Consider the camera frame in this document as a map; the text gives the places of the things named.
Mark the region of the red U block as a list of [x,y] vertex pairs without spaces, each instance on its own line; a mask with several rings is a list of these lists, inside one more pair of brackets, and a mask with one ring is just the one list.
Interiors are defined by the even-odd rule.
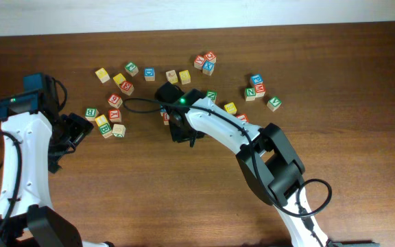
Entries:
[[163,122],[165,125],[169,125],[169,114],[163,113]]

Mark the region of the green B block left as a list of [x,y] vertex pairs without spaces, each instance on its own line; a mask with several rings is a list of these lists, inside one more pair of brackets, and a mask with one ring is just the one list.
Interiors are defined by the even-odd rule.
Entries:
[[95,118],[99,115],[99,111],[96,108],[87,108],[85,110],[85,118],[88,121],[95,121]]

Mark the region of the green b block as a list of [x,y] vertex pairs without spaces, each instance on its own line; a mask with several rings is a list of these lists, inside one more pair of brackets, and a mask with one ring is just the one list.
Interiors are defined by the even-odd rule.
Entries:
[[100,131],[101,135],[102,135],[105,139],[107,139],[108,137],[110,137],[110,136],[113,135],[113,133],[112,133],[112,128],[110,127],[110,124],[109,124],[109,123],[105,123],[105,124],[101,125],[101,126],[99,127],[99,131]]
[[99,115],[99,111],[96,108],[87,108],[85,110],[85,118],[88,121],[95,121],[95,118]]

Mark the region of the yellow block lower left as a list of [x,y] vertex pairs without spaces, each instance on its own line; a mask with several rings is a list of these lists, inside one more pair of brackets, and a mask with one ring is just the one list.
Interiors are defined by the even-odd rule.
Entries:
[[96,117],[95,122],[99,127],[101,127],[105,124],[109,124],[108,119],[106,118],[105,115],[99,115],[98,117]]

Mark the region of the green B block lower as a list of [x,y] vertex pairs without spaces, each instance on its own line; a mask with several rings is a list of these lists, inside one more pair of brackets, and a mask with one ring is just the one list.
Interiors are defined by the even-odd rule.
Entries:
[[99,131],[100,131],[101,135],[102,135],[105,139],[107,139],[108,137],[110,137],[110,136],[113,135],[113,133],[112,133],[112,128],[110,127],[110,124],[109,124],[109,123],[105,123],[105,124],[101,125],[101,126],[99,127]]

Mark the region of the green n block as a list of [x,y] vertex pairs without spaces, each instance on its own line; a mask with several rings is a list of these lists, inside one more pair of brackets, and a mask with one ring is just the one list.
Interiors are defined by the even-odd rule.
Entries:
[[216,99],[217,99],[217,92],[216,92],[216,91],[210,91],[210,90],[208,90],[208,91],[206,92],[206,96],[207,96],[208,98],[210,98],[211,101],[212,101],[213,103],[215,103],[215,102],[216,102]]
[[256,98],[256,91],[254,88],[245,88],[244,91],[245,101],[254,101]]

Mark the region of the yellow block top centre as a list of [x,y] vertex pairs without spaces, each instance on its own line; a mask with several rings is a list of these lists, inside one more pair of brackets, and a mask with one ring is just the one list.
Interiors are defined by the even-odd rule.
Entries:
[[191,82],[191,75],[188,70],[179,72],[181,84],[188,84]]

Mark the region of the yellow block far left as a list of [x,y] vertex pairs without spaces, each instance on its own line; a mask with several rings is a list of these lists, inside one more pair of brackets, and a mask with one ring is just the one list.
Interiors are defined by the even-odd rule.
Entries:
[[95,75],[98,77],[102,84],[110,80],[110,76],[105,68],[100,68],[96,70]]

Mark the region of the blue D block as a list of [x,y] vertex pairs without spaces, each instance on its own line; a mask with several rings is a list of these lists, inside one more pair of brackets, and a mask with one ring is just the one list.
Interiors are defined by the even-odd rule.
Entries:
[[154,68],[153,67],[145,68],[144,77],[146,81],[154,81],[156,79]]

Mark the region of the yellow block beside E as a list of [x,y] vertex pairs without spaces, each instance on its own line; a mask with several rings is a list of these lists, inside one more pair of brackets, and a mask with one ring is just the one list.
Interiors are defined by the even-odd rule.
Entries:
[[118,73],[116,76],[113,77],[115,84],[120,87],[125,81],[126,78],[123,76],[122,73]]

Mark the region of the red E block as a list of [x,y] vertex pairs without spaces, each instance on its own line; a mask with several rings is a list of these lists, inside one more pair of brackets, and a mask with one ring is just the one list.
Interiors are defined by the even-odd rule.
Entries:
[[120,86],[120,90],[122,93],[131,96],[134,92],[134,85],[131,82],[124,81]]

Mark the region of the green P block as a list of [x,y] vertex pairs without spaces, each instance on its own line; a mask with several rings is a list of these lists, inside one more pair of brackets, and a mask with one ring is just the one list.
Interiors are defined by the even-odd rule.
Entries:
[[139,72],[139,68],[133,62],[129,62],[125,65],[125,71],[134,77]]

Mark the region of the green N block right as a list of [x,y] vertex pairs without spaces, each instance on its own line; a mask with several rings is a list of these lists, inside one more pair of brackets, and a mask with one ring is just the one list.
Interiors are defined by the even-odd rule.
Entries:
[[256,98],[256,91],[254,88],[245,88],[244,91],[245,101],[254,101]]

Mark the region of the red M block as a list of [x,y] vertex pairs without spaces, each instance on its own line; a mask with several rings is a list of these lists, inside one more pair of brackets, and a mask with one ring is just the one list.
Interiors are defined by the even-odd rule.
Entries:
[[264,84],[255,84],[254,90],[256,93],[256,97],[263,97],[266,94],[266,88]]

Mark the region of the blue P block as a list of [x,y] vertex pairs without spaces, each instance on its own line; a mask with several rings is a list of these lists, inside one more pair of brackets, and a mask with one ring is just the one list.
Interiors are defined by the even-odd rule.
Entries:
[[257,84],[262,84],[262,83],[263,83],[263,78],[261,74],[255,74],[250,77],[250,84],[252,86],[256,86]]

